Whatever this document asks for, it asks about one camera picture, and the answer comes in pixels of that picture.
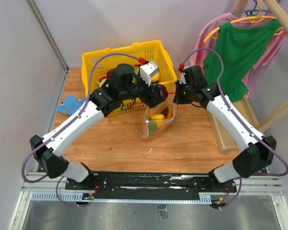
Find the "dark mangosteen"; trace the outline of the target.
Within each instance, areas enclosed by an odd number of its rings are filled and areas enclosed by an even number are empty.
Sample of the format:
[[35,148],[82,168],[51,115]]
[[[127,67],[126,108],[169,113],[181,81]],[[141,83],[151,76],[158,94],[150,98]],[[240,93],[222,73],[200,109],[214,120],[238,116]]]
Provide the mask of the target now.
[[166,87],[162,84],[158,84],[156,87],[157,87],[158,95],[162,97],[163,99],[167,99],[168,91]]

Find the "papaya half slice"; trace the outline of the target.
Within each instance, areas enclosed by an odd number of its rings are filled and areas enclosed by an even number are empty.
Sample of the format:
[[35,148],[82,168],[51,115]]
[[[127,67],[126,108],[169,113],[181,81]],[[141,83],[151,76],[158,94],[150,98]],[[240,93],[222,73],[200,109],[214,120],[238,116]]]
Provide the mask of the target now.
[[176,115],[177,113],[177,107],[176,105],[170,104],[167,107],[165,107],[160,114],[164,116],[164,118],[172,118]]

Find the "clear zip top bag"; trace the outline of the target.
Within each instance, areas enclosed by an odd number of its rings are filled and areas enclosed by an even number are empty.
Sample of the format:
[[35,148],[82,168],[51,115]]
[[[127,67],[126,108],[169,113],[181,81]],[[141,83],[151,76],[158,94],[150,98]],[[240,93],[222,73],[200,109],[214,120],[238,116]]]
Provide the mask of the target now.
[[141,140],[150,141],[160,136],[174,120],[178,105],[173,102],[175,93],[170,92],[167,99],[154,108],[147,108],[141,130]]

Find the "yellow lemon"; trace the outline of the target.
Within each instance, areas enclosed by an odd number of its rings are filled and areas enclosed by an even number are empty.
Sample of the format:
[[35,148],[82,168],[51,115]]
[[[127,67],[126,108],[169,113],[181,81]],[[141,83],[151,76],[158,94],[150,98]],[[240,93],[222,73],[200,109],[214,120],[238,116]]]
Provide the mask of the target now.
[[150,120],[156,124],[157,128],[160,128],[164,125],[165,119],[166,118],[163,114],[155,114],[150,117]]

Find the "watermelon slice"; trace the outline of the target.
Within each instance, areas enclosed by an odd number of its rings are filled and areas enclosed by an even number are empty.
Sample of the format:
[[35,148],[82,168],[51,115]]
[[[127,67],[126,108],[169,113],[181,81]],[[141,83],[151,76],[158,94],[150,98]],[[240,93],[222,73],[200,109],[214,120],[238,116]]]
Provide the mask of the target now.
[[152,120],[150,120],[150,117],[145,115],[141,139],[142,140],[148,140],[150,138],[154,138],[160,129],[161,129],[161,127],[157,128],[156,124],[154,122],[152,122]]

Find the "yellow plastic basket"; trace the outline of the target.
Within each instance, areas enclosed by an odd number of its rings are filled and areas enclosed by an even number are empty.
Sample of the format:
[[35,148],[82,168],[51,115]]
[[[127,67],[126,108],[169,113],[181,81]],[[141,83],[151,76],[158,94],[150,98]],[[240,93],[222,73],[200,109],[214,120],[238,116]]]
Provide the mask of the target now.
[[131,46],[119,48],[105,48],[98,51],[87,52],[82,55],[82,81],[86,96],[99,88],[99,80],[118,64],[130,64],[133,67],[142,63],[140,59],[155,62],[160,70],[158,83],[163,84],[168,93],[174,92],[177,76],[168,52],[161,41],[133,43]]

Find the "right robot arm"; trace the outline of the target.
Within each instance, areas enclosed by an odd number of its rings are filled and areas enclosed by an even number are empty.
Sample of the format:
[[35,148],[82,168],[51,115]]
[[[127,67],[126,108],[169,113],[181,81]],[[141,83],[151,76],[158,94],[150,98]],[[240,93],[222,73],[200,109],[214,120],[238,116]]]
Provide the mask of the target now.
[[207,84],[200,66],[183,67],[176,82],[173,102],[199,103],[213,114],[234,138],[241,153],[232,162],[221,165],[208,174],[208,187],[218,192],[235,178],[249,178],[271,165],[276,140],[256,130],[234,107],[216,83]]

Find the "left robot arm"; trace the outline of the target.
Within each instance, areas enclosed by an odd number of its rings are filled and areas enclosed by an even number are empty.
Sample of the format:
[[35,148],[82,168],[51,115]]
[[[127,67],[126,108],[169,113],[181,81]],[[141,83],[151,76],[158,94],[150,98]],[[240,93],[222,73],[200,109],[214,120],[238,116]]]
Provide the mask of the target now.
[[158,73],[159,67],[152,61],[140,66],[138,73],[129,64],[119,64],[110,78],[64,123],[43,137],[34,135],[30,139],[34,159],[47,176],[51,179],[64,176],[76,181],[82,189],[89,189],[93,185],[93,173],[83,163],[65,159],[64,152],[89,127],[119,108],[123,101],[139,98],[150,108],[164,102],[168,97],[166,87],[152,81]]

